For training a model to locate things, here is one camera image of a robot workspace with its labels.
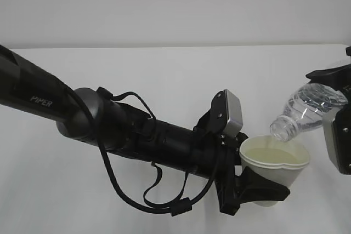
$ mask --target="robotic arm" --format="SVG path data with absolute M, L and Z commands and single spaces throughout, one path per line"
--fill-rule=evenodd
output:
M 120 102 L 136 96 L 148 110 L 144 112 Z M 240 176 L 239 147 L 247 138 L 241 133 L 239 99 L 228 90 L 218 92 L 211 108 L 188 130 L 156 119 L 137 94 L 119 96 L 100 87 L 71 90 L 55 76 L 18 54 L 0 46 L 0 104 L 56 121 L 59 132 L 74 140 L 99 148 L 107 173 L 117 194 L 129 205 L 148 213 L 178 215 L 191 210 L 215 182 L 219 210 L 234 215 L 240 204 L 250 201 L 283 201 L 289 190 L 246 167 Z M 141 205 L 123 193 L 113 173 L 107 153 L 151 162 L 157 169 L 156 182 L 144 192 Z M 193 199 L 182 198 L 155 204 L 147 192 L 161 180 L 166 165 L 188 174 L 208 178 L 205 188 Z
M 346 48 L 351 56 L 351 47 Z M 332 109 L 323 116 L 323 129 L 328 155 L 342 174 L 351 174 L 351 64 L 306 75 L 311 83 L 320 83 L 339 90 L 348 100 L 343 109 Z

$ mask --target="bottle mouth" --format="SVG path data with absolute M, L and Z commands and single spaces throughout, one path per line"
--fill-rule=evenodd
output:
M 293 119 L 287 116 L 279 116 L 270 125 L 270 133 L 278 140 L 288 142 L 298 135 L 298 127 Z
M 289 133 L 287 132 L 287 130 L 284 129 L 281 125 L 277 124 L 276 122 L 273 122 L 270 125 L 270 134 L 280 141 L 289 141 Z

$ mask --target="white backdrop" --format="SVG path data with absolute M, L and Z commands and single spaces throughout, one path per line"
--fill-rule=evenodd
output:
M 287 97 L 315 69 L 349 62 L 343 45 L 202 48 L 22 49 L 20 55 L 73 88 L 103 86 L 138 92 L 158 119 L 192 128 L 219 90 L 241 100 L 249 136 L 269 133 Z M 134 100 L 129 101 L 137 106 Z M 214 187 L 177 217 L 149 215 L 114 193 L 96 147 L 59 135 L 52 121 L 0 107 L 0 233 L 345 233 L 351 229 L 351 177 L 329 161 L 322 130 L 298 139 L 311 164 L 291 195 L 271 208 L 244 204 L 234 216 L 218 211 Z M 122 188 L 141 201 L 155 179 L 148 163 L 111 156 Z M 165 168 L 150 193 L 173 198 L 184 174 Z M 186 196 L 205 180 L 191 176 Z
M 349 0 L 0 0 L 12 48 L 351 44 Z

